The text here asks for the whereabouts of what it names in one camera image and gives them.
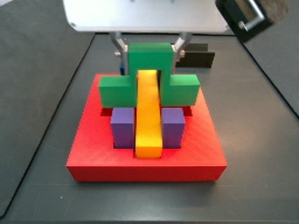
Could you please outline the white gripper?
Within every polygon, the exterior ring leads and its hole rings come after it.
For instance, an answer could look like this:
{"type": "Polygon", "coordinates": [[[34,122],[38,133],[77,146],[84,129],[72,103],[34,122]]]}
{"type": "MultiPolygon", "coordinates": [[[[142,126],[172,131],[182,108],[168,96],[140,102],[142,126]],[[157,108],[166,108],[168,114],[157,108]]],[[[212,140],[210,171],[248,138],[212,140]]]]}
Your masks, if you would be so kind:
{"type": "Polygon", "coordinates": [[[172,44],[177,62],[192,33],[224,33],[228,29],[214,0],[62,0],[62,6],[77,32],[110,32],[122,75],[128,75],[128,45],[121,32],[180,32],[172,44]]]}

